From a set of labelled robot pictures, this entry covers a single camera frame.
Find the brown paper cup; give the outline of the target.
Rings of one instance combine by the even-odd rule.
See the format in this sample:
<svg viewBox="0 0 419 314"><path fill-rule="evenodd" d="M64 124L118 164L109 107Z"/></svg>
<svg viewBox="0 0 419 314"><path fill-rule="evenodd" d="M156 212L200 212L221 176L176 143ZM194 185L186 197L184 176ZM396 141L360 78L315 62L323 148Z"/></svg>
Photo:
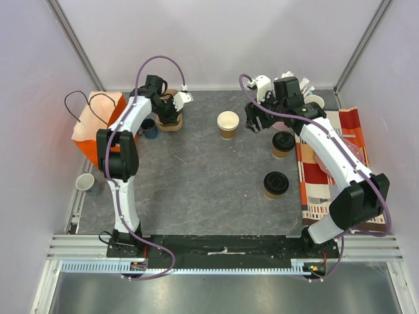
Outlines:
<svg viewBox="0 0 419 314"><path fill-rule="evenodd" d="M217 117L217 126L223 139L230 140L236 135L239 116L232 111L224 111Z"/></svg>
<svg viewBox="0 0 419 314"><path fill-rule="evenodd" d="M282 196L284 193L286 193L285 190L281 190L281 189L269 189L269 188L265 188L264 189L264 194L267 198L275 200L278 199L280 196Z"/></svg>
<svg viewBox="0 0 419 314"><path fill-rule="evenodd" d="M272 147L272 155L277 159L284 159L290 151L293 150L294 147L291 148L281 148L277 146Z"/></svg>

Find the black cup lid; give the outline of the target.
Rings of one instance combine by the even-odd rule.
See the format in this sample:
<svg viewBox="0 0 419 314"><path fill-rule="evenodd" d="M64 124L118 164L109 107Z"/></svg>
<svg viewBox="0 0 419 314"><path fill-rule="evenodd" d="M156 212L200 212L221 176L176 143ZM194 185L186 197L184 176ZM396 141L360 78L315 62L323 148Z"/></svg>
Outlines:
<svg viewBox="0 0 419 314"><path fill-rule="evenodd" d="M294 135L287 131L279 131L272 138L273 147L281 152L289 152L295 147Z"/></svg>
<svg viewBox="0 0 419 314"><path fill-rule="evenodd" d="M264 188L267 192L280 196L289 188L288 178L279 171L272 171L264 177Z"/></svg>

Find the orange paper bag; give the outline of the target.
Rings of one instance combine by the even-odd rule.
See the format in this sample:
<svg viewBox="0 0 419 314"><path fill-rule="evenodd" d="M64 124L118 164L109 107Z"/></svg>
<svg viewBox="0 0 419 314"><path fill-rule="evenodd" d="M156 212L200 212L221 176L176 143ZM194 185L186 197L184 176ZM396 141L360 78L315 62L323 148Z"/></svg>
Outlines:
<svg viewBox="0 0 419 314"><path fill-rule="evenodd" d="M107 129L120 117L127 106L122 92L91 92L79 120L73 128L71 139L82 153L98 168L96 134Z"/></svg>

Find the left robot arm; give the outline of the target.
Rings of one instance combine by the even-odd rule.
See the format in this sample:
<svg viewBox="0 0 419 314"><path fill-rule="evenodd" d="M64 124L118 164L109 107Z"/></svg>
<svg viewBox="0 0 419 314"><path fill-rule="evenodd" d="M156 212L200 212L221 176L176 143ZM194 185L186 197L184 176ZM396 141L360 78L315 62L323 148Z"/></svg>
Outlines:
<svg viewBox="0 0 419 314"><path fill-rule="evenodd" d="M145 84L134 88L129 102L109 128L96 134L98 167L110 186L115 210L115 227L107 242L108 257L143 256L146 244L136 213L134 177L139 168L135 136L146 117L155 113L163 126L181 126L182 104L175 101L175 90L157 75L147 75Z"/></svg>

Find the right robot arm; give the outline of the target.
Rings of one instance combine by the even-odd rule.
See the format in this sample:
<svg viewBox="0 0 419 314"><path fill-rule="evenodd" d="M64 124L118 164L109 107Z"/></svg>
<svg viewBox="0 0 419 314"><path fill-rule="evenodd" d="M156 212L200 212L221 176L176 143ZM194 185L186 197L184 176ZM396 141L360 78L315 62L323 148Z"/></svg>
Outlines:
<svg viewBox="0 0 419 314"><path fill-rule="evenodd" d="M346 146L334 130L325 111L311 101L307 103L296 77L262 82L249 78L240 88L249 100L245 106L246 127L255 133L282 121L317 154L338 187L338 196L329 212L301 233L300 250L315 257L323 244L351 230L366 234L361 224L383 215L389 234L392 220L386 198L390 182L385 174L375 175Z"/></svg>

